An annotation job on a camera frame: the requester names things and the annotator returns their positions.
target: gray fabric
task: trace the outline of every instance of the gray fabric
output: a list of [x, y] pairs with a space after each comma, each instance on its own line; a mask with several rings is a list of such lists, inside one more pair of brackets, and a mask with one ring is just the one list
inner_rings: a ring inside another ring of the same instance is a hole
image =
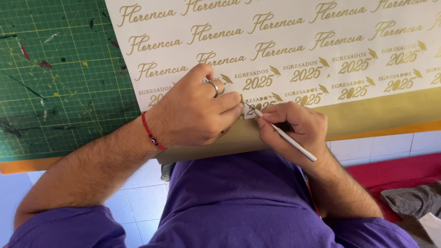
[[441, 217], [441, 181], [415, 188], [390, 189], [381, 192], [381, 200], [404, 220], [420, 219], [428, 213]]
[[395, 224], [406, 230], [421, 248], [437, 248], [419, 219], [428, 213], [441, 217], [441, 181], [415, 188], [385, 190], [381, 192], [381, 201], [403, 218]]
[[395, 224], [406, 230], [420, 248], [437, 248], [417, 218], [410, 217]]

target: cutting mat grid lines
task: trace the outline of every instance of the cutting mat grid lines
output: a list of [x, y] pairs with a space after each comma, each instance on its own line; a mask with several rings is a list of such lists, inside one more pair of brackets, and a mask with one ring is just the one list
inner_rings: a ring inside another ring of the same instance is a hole
[[0, 162], [66, 155], [139, 116], [104, 0], [0, 3]]

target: gold vinyl lettering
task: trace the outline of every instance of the gold vinyl lettering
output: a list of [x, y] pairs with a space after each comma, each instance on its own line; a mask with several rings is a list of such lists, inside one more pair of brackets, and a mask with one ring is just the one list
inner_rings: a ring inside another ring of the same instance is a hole
[[227, 6], [231, 6], [231, 5], [237, 5], [240, 3], [240, 0], [224, 0], [224, 1], [216, 1], [214, 3], [209, 3], [209, 4], [198, 4], [199, 2], [202, 2], [203, 0], [188, 0], [188, 3], [185, 4], [187, 5], [187, 10], [185, 11], [185, 13], [181, 13], [181, 15], [186, 15], [188, 14], [190, 7], [193, 5], [193, 12], [198, 12], [198, 11], [203, 11], [203, 10], [209, 10], [209, 9], [214, 9], [214, 8], [218, 8], [218, 7], [227, 7]]
[[259, 27], [259, 30], [267, 30], [267, 29], [272, 29], [272, 28], [278, 28], [278, 27], [282, 27], [282, 26], [292, 26], [295, 24], [302, 24], [305, 21], [302, 18], [299, 19], [292, 19], [292, 20], [282, 20], [280, 22], [276, 22], [276, 23], [269, 23], [267, 21], [273, 19], [274, 14], [269, 12], [266, 14], [257, 14], [253, 17], [253, 21], [255, 20], [254, 23], [254, 28], [251, 32], [248, 32], [249, 34], [252, 34], [257, 27]]
[[221, 65], [221, 64], [231, 64], [236, 63], [240, 61], [245, 61], [247, 58], [244, 56], [233, 57], [233, 58], [226, 58], [221, 60], [214, 60], [213, 58], [216, 57], [216, 53], [214, 51], [208, 52], [208, 53], [200, 53], [196, 55], [196, 59], [199, 63], [209, 64], [211, 66]]
[[438, 27], [441, 27], [441, 12], [439, 12], [436, 16], [435, 16], [435, 23], [434, 25], [428, 29], [428, 30], [432, 30], [434, 27], [436, 27], [438, 25]]
[[315, 16], [314, 20], [309, 23], [314, 23], [317, 18], [320, 17], [321, 20], [329, 19], [329, 18], [336, 18], [341, 17], [345, 15], [356, 15], [360, 13], [366, 12], [366, 9], [364, 7], [361, 7], [360, 9], [345, 9], [339, 12], [331, 12], [332, 9], [337, 7], [337, 3], [335, 1], [332, 1], [330, 3], [321, 3], [317, 4], [315, 7], [315, 10], [317, 10], [317, 15]]
[[423, 26], [421, 25], [413, 26], [413, 27], [405, 27], [400, 29], [391, 29], [393, 26], [395, 26], [395, 24], [396, 22], [394, 20], [377, 23], [377, 25], [375, 26], [375, 28], [377, 29], [375, 30], [375, 35], [368, 40], [371, 41], [375, 39], [377, 35], [379, 35], [380, 37], [385, 37], [385, 36], [392, 36], [397, 34], [412, 33], [416, 31], [421, 31], [423, 29]]
[[334, 30], [331, 30], [329, 32], [320, 32], [315, 35], [315, 46], [310, 51], [314, 50], [318, 45], [320, 47], [326, 47], [330, 45], [341, 45], [343, 43], [352, 43], [357, 41], [364, 40], [364, 37], [362, 35], [359, 35], [357, 37], [344, 37], [341, 39], [331, 40], [332, 37], [335, 36]]
[[220, 31], [217, 33], [208, 33], [209, 30], [211, 30], [211, 25], [209, 23], [204, 25], [194, 25], [191, 27], [191, 31], [193, 32], [193, 39], [190, 43], [187, 42], [187, 44], [191, 45], [193, 44], [196, 37], [198, 37], [198, 41], [206, 41], [211, 39], [217, 39], [220, 37], [228, 37], [233, 36], [235, 34], [242, 34], [243, 31], [239, 28], [236, 30], [229, 30], [229, 31]]
[[179, 68], [179, 67], [167, 68], [165, 70], [153, 71], [153, 69], [156, 68], [157, 66], [158, 66], [158, 64], [155, 63], [155, 61], [150, 62], [150, 63], [139, 64], [138, 69], [141, 67], [141, 70], [139, 70], [139, 77], [138, 77], [138, 79], [135, 79], [135, 81], [139, 81], [141, 79], [143, 73], [145, 73], [146, 78], [149, 78], [149, 77], [160, 76], [160, 75], [165, 75], [165, 74], [172, 74], [172, 73], [177, 73], [180, 71], [187, 71], [188, 70], [187, 67], [182, 66], [181, 68]]
[[164, 47], [170, 47], [174, 45], [180, 45], [182, 44], [182, 41], [175, 40], [175, 41], [167, 41], [167, 42], [158, 42], [154, 44], [147, 44], [145, 45], [144, 42], [147, 42], [150, 39], [150, 36], [143, 34], [141, 36], [131, 36], [129, 38], [130, 46], [132, 47], [130, 50], [130, 53], [126, 53], [127, 55], [131, 55], [136, 47], [138, 52], [146, 51], [146, 50], [152, 50], [152, 49], [158, 49], [158, 48], [164, 48]]
[[391, 2], [390, 0], [380, 0], [380, 1], [378, 1], [377, 8], [374, 11], [370, 11], [370, 12], [372, 12], [372, 13], [376, 12], [382, 5], [383, 5], [383, 9], [389, 9], [389, 8], [401, 7], [404, 5], [425, 3], [427, 1], [428, 0], [401, 0], [401, 1]]
[[257, 49], [256, 56], [254, 57], [254, 59], [250, 59], [250, 60], [251, 61], [256, 60], [259, 55], [261, 55], [262, 58], [265, 58], [284, 53], [295, 53], [297, 51], [303, 51], [305, 49], [303, 46], [298, 46], [291, 48], [282, 48], [278, 50], [271, 50], [271, 48], [273, 48], [274, 46], [276, 46], [276, 43], [274, 41], [257, 43], [257, 45], [255, 46], [255, 48]]
[[126, 20], [126, 17], [128, 17], [129, 23], [135, 23], [138, 21], [142, 22], [142, 21], [148, 21], [151, 19], [164, 18], [167, 16], [173, 16], [176, 14], [175, 11], [169, 10], [169, 11], [163, 11], [163, 12], [158, 12], [158, 13], [152, 12], [151, 14], [136, 16], [136, 14], [134, 15], [134, 13], [139, 12], [141, 10], [141, 6], [138, 4], [131, 5], [131, 6], [122, 6], [120, 8], [120, 14], [121, 14], [121, 10], [123, 10], [123, 9], [124, 9], [124, 14], [121, 15], [123, 17], [123, 20], [122, 20], [121, 24], [119, 24], [117, 26], [123, 26], [124, 22]]

